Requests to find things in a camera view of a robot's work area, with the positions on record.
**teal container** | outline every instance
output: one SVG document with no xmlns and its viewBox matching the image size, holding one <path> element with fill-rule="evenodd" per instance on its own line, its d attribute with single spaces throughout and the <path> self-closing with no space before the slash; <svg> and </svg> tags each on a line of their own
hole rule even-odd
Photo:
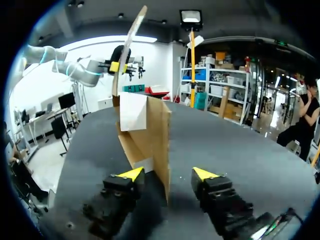
<svg viewBox="0 0 320 240">
<path fill-rule="evenodd" d="M 128 93 L 138 93 L 138 92 L 144 92 L 145 91 L 145 85 L 130 85 L 130 86 L 123 86 L 123 91 Z"/>
<path fill-rule="evenodd" d="M 199 110 L 205 110 L 206 98 L 206 92 L 197 92 L 195 95 L 194 108 Z"/>
</svg>

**ceiling light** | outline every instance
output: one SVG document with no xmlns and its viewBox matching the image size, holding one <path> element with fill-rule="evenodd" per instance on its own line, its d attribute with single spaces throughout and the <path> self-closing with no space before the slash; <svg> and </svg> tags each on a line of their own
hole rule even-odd
<svg viewBox="0 0 320 240">
<path fill-rule="evenodd" d="M 186 31 L 199 31 L 203 27 L 201 10 L 180 10 L 180 25 Z"/>
<path fill-rule="evenodd" d="M 292 80 L 292 81 L 294 81 L 294 82 L 298 82 L 298 80 L 297 79 L 295 79 L 295 78 L 293 78 L 293 77 L 290 77 L 290 76 L 285 76 L 287 79 L 290 79 L 290 80 Z"/>
<path fill-rule="evenodd" d="M 84 1 L 80 1 L 78 4 L 77 4 L 77 8 L 82 8 L 84 6 L 85 2 Z"/>
<path fill-rule="evenodd" d="M 76 0 L 71 0 L 71 1 L 69 1 L 68 7 L 72 7 L 72 6 L 74 6 L 74 5 L 76 5 Z"/>
<path fill-rule="evenodd" d="M 59 50 L 61 51 L 71 51 L 73 49 L 81 48 L 87 45 L 92 44 L 103 44 L 103 43 L 110 43 L 110 42 L 124 42 L 127 40 L 126 35 L 114 35 L 114 36 L 99 36 L 94 38 L 89 38 L 82 41 L 76 41 L 73 43 L 70 43 L 68 45 L 65 45 Z M 143 42 L 143 43 L 154 43 L 157 41 L 155 37 L 149 37 L 149 36 L 134 36 L 133 37 L 134 42 Z"/>
<path fill-rule="evenodd" d="M 275 88 L 278 87 L 279 82 L 280 82 L 280 76 L 277 76 L 276 77 L 276 82 L 275 82 L 275 85 L 274 85 Z"/>
</svg>

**exit sign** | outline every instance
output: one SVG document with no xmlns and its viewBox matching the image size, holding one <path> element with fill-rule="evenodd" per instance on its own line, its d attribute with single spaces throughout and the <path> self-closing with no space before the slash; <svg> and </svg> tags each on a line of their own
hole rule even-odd
<svg viewBox="0 0 320 240">
<path fill-rule="evenodd" d="M 284 41 L 274 40 L 274 43 L 282 47 L 288 47 L 288 43 Z"/>
</svg>

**black table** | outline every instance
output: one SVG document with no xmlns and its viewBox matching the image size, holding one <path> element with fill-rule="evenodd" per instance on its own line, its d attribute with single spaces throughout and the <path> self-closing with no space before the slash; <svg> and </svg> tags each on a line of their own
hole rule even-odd
<svg viewBox="0 0 320 240">
<path fill-rule="evenodd" d="M 288 207 L 305 217 L 317 195 L 311 167 L 262 135 L 207 112 L 167 103 L 172 110 L 170 132 L 171 184 L 169 207 L 154 173 L 146 191 L 116 239 L 221 239 L 199 208 L 191 188 L 192 167 L 225 174 L 256 216 L 277 216 Z M 79 125 L 66 155 L 54 208 L 41 227 L 59 238 L 96 239 L 87 232 L 84 203 L 99 195 L 109 174 L 131 169 L 117 137 L 112 108 L 91 113 Z M 283 231 L 288 239 L 297 222 Z"/>
</svg>

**yellow pole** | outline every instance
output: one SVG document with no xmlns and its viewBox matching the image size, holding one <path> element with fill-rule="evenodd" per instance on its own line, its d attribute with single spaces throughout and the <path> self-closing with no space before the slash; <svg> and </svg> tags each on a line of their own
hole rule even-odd
<svg viewBox="0 0 320 240">
<path fill-rule="evenodd" d="M 316 165 L 316 162 L 318 160 L 318 157 L 320 155 L 320 144 L 318 146 L 318 151 L 316 152 L 316 155 L 314 156 L 314 159 L 312 160 L 311 166 L 314 168 Z"/>
<path fill-rule="evenodd" d="M 190 106 L 195 106 L 195 83 L 196 83 L 196 63 L 195 63 L 195 33 L 191 30 L 191 103 Z"/>
</svg>

